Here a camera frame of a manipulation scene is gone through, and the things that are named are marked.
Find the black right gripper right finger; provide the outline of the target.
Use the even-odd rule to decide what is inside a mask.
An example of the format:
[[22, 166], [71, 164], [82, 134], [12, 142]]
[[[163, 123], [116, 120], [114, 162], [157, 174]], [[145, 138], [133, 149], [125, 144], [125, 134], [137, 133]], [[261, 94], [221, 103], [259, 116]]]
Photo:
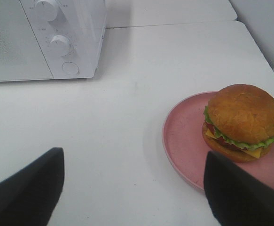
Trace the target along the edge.
[[223, 155], [209, 151], [204, 191], [222, 226], [274, 226], [274, 189]]

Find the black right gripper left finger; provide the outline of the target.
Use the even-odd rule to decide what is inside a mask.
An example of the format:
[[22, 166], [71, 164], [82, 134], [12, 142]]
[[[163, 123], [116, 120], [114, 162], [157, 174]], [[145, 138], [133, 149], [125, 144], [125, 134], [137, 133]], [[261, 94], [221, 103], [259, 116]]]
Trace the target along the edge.
[[46, 226], [64, 185], [64, 152], [55, 147], [0, 182], [0, 226]]

